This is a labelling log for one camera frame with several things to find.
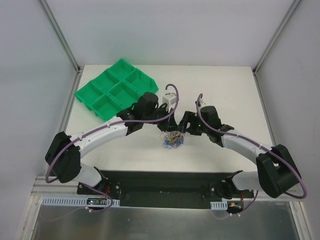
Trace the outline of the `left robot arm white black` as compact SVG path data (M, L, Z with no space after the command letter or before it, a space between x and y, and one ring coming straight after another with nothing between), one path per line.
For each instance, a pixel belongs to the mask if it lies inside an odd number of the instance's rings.
M82 163L82 158L110 141L140 130L145 124L157 125L163 132L174 129L178 102L178 93L167 92L159 104L157 95L146 92L137 102L96 128L72 135L64 131L57 133L45 155L48 164L45 181L52 183L49 176L53 174L54 181L62 184L77 181L87 185L94 194L102 194L106 188L105 177L97 167Z

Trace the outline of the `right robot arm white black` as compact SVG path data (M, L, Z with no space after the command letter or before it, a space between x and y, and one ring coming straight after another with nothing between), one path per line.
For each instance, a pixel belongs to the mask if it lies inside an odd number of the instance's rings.
M288 149L278 144L263 145L241 135L228 124L223 124L214 106L205 106L197 112L186 111L178 124L183 133L207 135L222 148L232 150L256 165L256 170L238 170L226 178L225 192L237 197L243 190L263 191L271 198L288 194L299 184L301 175Z

